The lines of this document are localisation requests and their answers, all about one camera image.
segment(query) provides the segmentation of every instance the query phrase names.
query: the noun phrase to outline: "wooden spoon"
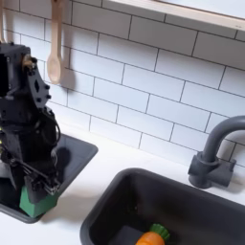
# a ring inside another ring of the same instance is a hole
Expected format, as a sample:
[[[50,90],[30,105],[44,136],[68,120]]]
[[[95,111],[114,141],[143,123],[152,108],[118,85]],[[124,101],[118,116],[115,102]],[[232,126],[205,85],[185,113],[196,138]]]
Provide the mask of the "wooden spoon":
[[[62,73],[63,63],[61,58],[61,32],[62,32],[62,14],[64,0],[52,1],[52,44],[51,54],[48,59],[48,75],[53,84],[59,84]]]
[[[4,14],[3,14],[3,0],[0,0],[0,42],[4,43]]]

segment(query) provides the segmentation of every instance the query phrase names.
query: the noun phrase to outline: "orange carrot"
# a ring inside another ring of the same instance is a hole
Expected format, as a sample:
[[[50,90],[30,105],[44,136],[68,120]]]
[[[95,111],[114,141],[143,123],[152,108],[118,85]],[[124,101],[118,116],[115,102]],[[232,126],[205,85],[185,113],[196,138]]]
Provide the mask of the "orange carrot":
[[[168,240],[169,237],[165,227],[154,224],[148,233],[142,235],[136,245],[165,245],[165,240]]]
[[[136,243],[136,245],[165,245],[165,241],[159,234],[149,232],[143,234],[143,236]]]

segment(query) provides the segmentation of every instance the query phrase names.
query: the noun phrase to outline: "black sink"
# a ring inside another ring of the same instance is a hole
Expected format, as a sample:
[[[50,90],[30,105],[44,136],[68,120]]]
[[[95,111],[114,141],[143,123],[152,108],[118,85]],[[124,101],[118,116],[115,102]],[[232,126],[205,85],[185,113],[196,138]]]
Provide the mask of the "black sink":
[[[135,245],[153,223],[167,245],[244,245],[245,207],[142,169],[118,174],[84,221],[82,245]]]

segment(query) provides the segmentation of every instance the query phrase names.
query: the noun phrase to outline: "white subway tile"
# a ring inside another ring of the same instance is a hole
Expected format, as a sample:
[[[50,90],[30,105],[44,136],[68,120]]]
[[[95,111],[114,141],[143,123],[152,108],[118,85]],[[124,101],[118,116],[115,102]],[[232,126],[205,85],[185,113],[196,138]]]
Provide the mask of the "white subway tile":
[[[166,142],[145,134],[142,136],[140,149],[166,158],[175,163],[187,166],[190,165],[193,155],[197,153],[195,150]]]
[[[216,26],[210,23],[196,21],[193,19],[187,19],[180,16],[170,15],[170,14],[167,15],[166,22],[181,27],[195,29],[205,33],[213,33],[213,34],[227,36],[230,38],[234,38],[236,33],[235,29]]]
[[[193,55],[209,61],[245,69],[245,42],[199,33]]]
[[[20,34],[18,33],[4,30],[4,37],[6,42],[14,42],[15,44],[20,44]]]
[[[155,48],[104,34],[100,35],[98,54],[149,70],[154,70],[157,59]]]
[[[72,21],[72,1],[64,1],[63,22],[71,24]],[[51,0],[21,0],[20,10],[32,15],[40,16],[46,19],[51,19],[52,6]]]
[[[67,89],[53,84],[49,85],[50,95],[52,96],[50,101],[61,105],[67,105]]]
[[[129,39],[158,48],[191,55],[197,31],[133,17]]]
[[[102,4],[104,8],[112,10],[112,11],[122,11],[122,12],[126,12],[129,14],[141,16],[141,17],[148,18],[148,19],[154,19],[158,21],[164,21],[165,19],[165,15],[157,11],[150,11],[150,10],[146,10],[146,9],[142,9],[142,8],[138,8],[134,6],[129,6],[129,5],[118,3],[118,2],[112,2],[110,0],[103,0]]]
[[[218,88],[225,67],[193,57],[161,50],[156,71],[213,88]]]
[[[4,8],[19,11],[19,1],[20,0],[4,0]]]
[[[227,67],[220,90],[245,97],[245,71]]]
[[[149,94],[96,78],[94,96],[145,112]]]
[[[98,34],[70,25],[62,25],[62,45],[96,54]],[[45,40],[51,41],[51,21],[46,20]]]
[[[150,96],[147,114],[168,121],[204,130],[210,113],[188,105]]]
[[[73,25],[100,33],[128,38],[131,16],[102,8],[73,4]]]
[[[42,60],[37,61],[37,67],[39,74],[41,75],[42,79],[44,80],[44,72],[45,72],[45,62]]]
[[[235,146],[232,159],[235,159],[237,164],[245,167],[245,145],[237,144]]]
[[[181,125],[174,125],[171,141],[178,145],[203,151],[209,135]],[[229,161],[234,150],[234,143],[223,141],[217,157]]]
[[[187,82],[182,102],[223,116],[244,115],[245,98]]]
[[[173,123],[157,119],[147,114],[119,107],[117,123],[149,135],[169,140]]]
[[[71,51],[71,68],[91,76],[117,83],[121,83],[123,78],[122,63],[76,50]]]
[[[236,39],[240,41],[245,41],[245,32],[238,31]]]
[[[83,4],[89,4],[94,6],[101,6],[102,0],[76,0],[77,2],[83,3]]]
[[[118,105],[99,100],[81,93],[68,91],[68,106],[78,111],[115,122]]]
[[[211,131],[221,122],[227,120],[227,117],[219,116],[216,114],[211,114],[210,121],[206,132],[211,133]],[[226,139],[245,145],[245,130],[235,131],[229,134]]]
[[[54,111],[58,122],[67,123],[79,129],[89,130],[89,115],[52,102],[48,102],[47,106]]]
[[[128,87],[171,100],[180,99],[184,86],[184,82],[180,79],[156,74],[129,65],[125,66],[122,83]]]
[[[17,11],[5,10],[4,13],[6,30],[44,39],[44,19]]]
[[[45,69],[45,80],[51,82],[47,73],[47,69]],[[92,96],[94,78],[69,69],[64,69],[64,74],[60,81],[60,85],[62,87]]]
[[[47,61],[51,52],[51,43],[35,39],[29,36],[21,35],[21,44],[31,48],[32,56]],[[65,67],[69,67],[69,52],[68,48],[61,48],[61,55]]]
[[[136,148],[139,147],[141,139],[140,132],[94,117],[91,119],[90,131],[100,134],[103,137],[109,138],[113,141]]]

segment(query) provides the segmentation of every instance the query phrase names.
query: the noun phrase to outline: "gray faucet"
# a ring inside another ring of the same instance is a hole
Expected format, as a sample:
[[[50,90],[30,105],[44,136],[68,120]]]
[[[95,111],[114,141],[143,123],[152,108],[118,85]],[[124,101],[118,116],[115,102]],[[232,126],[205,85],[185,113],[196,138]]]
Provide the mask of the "gray faucet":
[[[227,135],[245,130],[245,116],[227,119],[211,132],[205,148],[192,159],[189,167],[189,181],[199,189],[208,189],[212,183],[227,187],[233,177],[235,162],[222,164],[216,157],[218,149]]]

